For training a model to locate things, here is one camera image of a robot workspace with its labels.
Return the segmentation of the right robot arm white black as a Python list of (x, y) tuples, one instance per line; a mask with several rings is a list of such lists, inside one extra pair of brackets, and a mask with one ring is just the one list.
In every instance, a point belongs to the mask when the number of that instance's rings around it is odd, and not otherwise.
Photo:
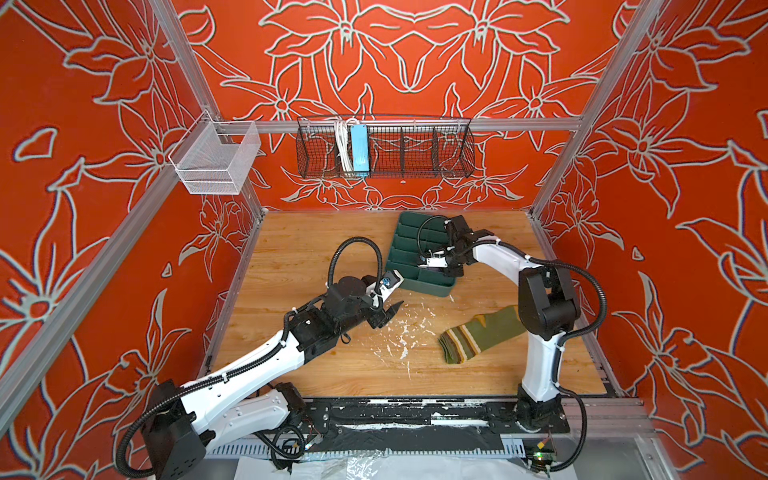
[[(527, 364), (518, 386), (516, 422), (534, 433), (557, 416), (564, 396), (574, 392), (560, 384), (566, 343), (590, 334), (607, 316), (607, 297), (597, 279), (586, 270), (561, 260), (535, 258), (488, 230), (471, 229), (464, 217), (432, 215), (418, 227), (416, 245), (421, 269), (461, 277), (468, 265), (481, 263), (518, 288), (518, 319), (527, 331)], [(588, 326), (577, 329), (579, 298), (571, 275), (577, 274), (596, 291), (599, 311)]]

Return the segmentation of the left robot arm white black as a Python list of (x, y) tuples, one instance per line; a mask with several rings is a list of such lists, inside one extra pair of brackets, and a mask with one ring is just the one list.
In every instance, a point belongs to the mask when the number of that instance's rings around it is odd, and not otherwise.
[[(360, 278), (334, 278), (344, 250), (372, 248), (377, 271)], [(205, 377), (177, 386), (161, 384), (149, 407), (128, 427), (114, 451), (114, 466), (132, 479), (179, 479), (218, 446), (249, 434), (276, 462), (297, 462), (306, 452), (299, 427), (305, 403), (279, 377), (348, 343), (362, 323), (382, 328), (400, 306), (389, 304), (403, 276), (388, 270), (378, 245), (366, 237), (343, 241), (331, 258), (326, 291), (285, 313), (282, 328), (264, 344)]]

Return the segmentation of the green striped sock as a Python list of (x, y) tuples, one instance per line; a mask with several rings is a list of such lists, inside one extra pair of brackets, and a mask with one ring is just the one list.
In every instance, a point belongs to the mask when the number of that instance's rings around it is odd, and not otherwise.
[(474, 315), (469, 321), (445, 330), (439, 335), (438, 343), (445, 362), (457, 365), (525, 332), (518, 306), (510, 305), (496, 312)]

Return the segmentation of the green divided plastic tray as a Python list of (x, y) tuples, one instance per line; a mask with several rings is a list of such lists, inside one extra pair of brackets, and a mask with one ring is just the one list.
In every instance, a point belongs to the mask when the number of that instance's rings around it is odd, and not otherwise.
[(448, 297), (456, 279), (425, 267), (424, 256), (448, 245), (444, 221), (430, 215), (404, 211), (397, 220), (386, 268), (404, 278), (400, 288), (435, 297)]

